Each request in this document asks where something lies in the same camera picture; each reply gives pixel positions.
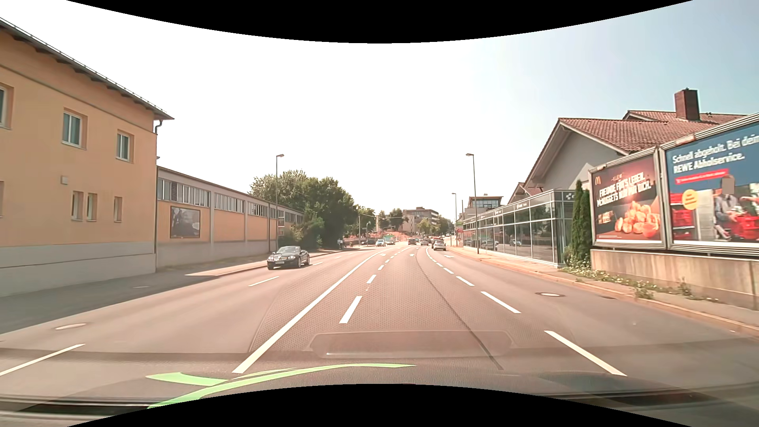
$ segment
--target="car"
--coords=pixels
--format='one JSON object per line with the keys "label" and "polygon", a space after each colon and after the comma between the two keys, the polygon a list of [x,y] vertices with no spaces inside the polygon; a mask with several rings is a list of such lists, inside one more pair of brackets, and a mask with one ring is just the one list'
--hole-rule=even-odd
{"label": "car", "polygon": [[311,255],[300,246],[282,246],[266,260],[269,270],[274,270],[274,267],[301,268],[304,265],[311,265]]}

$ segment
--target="beige building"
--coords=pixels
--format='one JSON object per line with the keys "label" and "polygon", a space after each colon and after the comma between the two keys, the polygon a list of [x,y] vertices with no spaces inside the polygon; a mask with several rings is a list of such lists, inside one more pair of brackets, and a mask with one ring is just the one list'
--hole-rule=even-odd
{"label": "beige building", "polygon": [[171,119],[0,20],[0,296],[155,271]]}
{"label": "beige building", "polygon": [[274,203],[160,166],[156,199],[158,268],[273,251],[278,234],[303,222],[279,205],[277,227]]}

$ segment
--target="lamp post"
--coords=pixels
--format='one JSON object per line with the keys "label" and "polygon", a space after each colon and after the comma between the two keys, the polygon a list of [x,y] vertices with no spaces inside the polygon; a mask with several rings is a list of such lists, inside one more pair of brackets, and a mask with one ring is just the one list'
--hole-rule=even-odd
{"label": "lamp post", "polygon": [[275,251],[279,249],[279,158],[284,156],[284,154],[277,154],[277,157],[274,158],[274,205],[276,206],[274,215],[277,219],[277,233],[276,236],[274,236]]}
{"label": "lamp post", "polygon": [[474,228],[477,234],[477,254],[480,254],[480,218],[477,217],[477,173],[474,171],[474,154],[467,153],[467,157],[472,158],[472,179],[474,180],[474,197],[472,198],[472,202],[474,203]]}
{"label": "lamp post", "polygon": [[453,235],[456,236],[456,246],[458,246],[458,232],[456,232],[456,217],[458,217],[458,211],[456,210],[456,200],[458,199],[458,196],[456,193],[451,193],[453,195]]}

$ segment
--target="asphalt road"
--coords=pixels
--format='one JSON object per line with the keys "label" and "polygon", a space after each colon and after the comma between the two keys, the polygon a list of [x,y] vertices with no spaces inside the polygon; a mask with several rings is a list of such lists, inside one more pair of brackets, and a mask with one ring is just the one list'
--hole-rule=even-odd
{"label": "asphalt road", "polygon": [[[368,362],[424,366],[441,378],[582,371],[713,387],[759,381],[757,354],[757,341],[740,334],[401,243],[0,334],[0,397],[158,403],[211,381],[199,377]],[[380,382],[373,375],[363,381]],[[466,375],[455,381],[466,385]]]}

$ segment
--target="advertising poster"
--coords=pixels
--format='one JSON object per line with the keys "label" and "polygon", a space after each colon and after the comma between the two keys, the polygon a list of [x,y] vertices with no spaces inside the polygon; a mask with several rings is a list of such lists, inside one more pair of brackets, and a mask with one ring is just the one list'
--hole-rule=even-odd
{"label": "advertising poster", "polygon": [[661,242],[653,154],[591,174],[597,242]]}
{"label": "advertising poster", "polygon": [[673,240],[759,242],[759,124],[666,151]]}
{"label": "advertising poster", "polygon": [[172,206],[172,224],[169,233],[172,239],[199,239],[200,211]]}

